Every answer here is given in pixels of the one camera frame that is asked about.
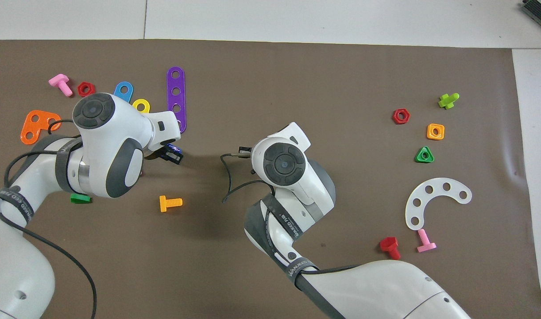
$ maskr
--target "lime green toy bolt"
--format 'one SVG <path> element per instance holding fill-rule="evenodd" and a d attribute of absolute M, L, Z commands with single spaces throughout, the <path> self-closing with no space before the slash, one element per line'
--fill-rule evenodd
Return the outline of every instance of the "lime green toy bolt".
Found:
<path fill-rule="evenodd" d="M 432 163 L 434 161 L 434 156 L 429 147 L 422 147 L 420 151 L 418 151 L 418 154 L 416 154 L 414 161 L 418 163 Z"/>
<path fill-rule="evenodd" d="M 451 109 L 453 103 L 459 99 L 459 93 L 453 93 L 451 96 L 444 94 L 440 97 L 438 104 L 440 107 L 445 107 L 446 109 Z"/>
<path fill-rule="evenodd" d="M 70 202 L 73 202 L 74 204 L 88 204 L 89 202 L 92 202 L 92 198 L 83 194 L 71 194 Z"/>

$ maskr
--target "yellow plastic ring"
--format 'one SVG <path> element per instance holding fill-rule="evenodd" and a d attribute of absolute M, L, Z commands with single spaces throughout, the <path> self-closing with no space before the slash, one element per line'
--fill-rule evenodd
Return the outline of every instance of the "yellow plastic ring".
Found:
<path fill-rule="evenodd" d="M 143 109 L 143 111 L 141 111 L 139 109 L 139 105 L 144 105 L 145 109 Z M 141 113 L 149 113 L 149 111 L 151 111 L 151 104 L 149 103 L 149 101 L 147 101 L 145 99 L 138 99 L 138 100 L 134 101 L 133 102 L 133 107 L 135 109 L 137 109 L 137 111 L 139 111 Z"/>

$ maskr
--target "purple plastic strip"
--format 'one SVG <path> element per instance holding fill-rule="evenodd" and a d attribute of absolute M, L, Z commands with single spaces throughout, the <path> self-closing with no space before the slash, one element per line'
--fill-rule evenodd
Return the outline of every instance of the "purple plastic strip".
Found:
<path fill-rule="evenodd" d="M 168 110 L 173 111 L 180 125 L 180 133 L 186 130 L 186 88 L 184 70 L 174 66 L 166 73 L 166 101 Z"/>

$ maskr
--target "table surface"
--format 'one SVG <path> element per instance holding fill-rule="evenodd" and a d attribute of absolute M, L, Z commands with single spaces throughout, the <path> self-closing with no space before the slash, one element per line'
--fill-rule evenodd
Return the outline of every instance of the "table surface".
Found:
<path fill-rule="evenodd" d="M 0 1 L 0 39 L 143 38 L 514 48 L 541 282 L 541 27 L 519 2 Z"/>

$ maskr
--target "green triangular nut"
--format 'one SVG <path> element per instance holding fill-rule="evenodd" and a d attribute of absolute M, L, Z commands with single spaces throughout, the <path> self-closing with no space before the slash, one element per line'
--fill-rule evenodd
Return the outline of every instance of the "green triangular nut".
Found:
<path fill-rule="evenodd" d="M 414 161 L 418 163 L 432 163 L 434 161 L 434 156 L 429 147 L 422 147 L 420 151 L 418 151 L 418 154 L 416 154 Z"/>
<path fill-rule="evenodd" d="M 74 204 L 88 204 L 89 202 L 92 202 L 92 198 L 83 194 L 71 194 L 70 202 L 73 202 Z"/>

